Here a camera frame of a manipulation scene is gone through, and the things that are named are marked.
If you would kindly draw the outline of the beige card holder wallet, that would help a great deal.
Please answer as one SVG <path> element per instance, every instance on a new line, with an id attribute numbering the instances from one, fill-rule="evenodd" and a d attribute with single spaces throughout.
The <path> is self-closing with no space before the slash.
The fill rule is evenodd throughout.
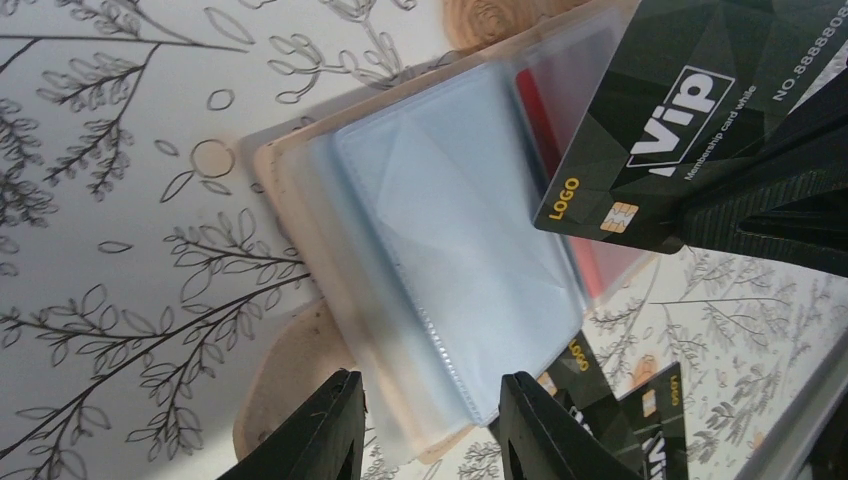
<path id="1" fill-rule="evenodd" d="M 531 70 L 563 152 L 629 2 L 586 2 L 256 150 L 388 464 L 491 424 L 502 376 L 542 374 L 595 306 L 569 237 L 533 224 L 550 179 L 515 76 Z"/>

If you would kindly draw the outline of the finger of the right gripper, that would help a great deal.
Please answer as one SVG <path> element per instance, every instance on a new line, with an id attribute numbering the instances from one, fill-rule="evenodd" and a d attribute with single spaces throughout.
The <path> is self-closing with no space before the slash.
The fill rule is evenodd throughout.
<path id="1" fill-rule="evenodd" d="M 692 198 L 688 246 L 847 274 L 847 74 L 785 118 L 755 162 Z"/>

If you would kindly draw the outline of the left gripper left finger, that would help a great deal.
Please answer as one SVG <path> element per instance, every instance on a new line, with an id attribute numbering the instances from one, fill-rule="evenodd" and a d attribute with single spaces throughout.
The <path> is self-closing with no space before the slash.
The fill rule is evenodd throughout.
<path id="1" fill-rule="evenodd" d="M 219 479 L 358 479 L 365 414 L 361 373 L 340 369 Z"/>

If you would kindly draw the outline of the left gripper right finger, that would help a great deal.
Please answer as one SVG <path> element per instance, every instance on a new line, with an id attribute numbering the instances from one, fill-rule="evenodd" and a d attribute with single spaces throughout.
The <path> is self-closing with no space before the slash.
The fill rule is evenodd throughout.
<path id="1" fill-rule="evenodd" d="M 506 479 L 625 480 L 639 477 L 610 454 L 526 372 L 502 377 L 498 440 Z"/>

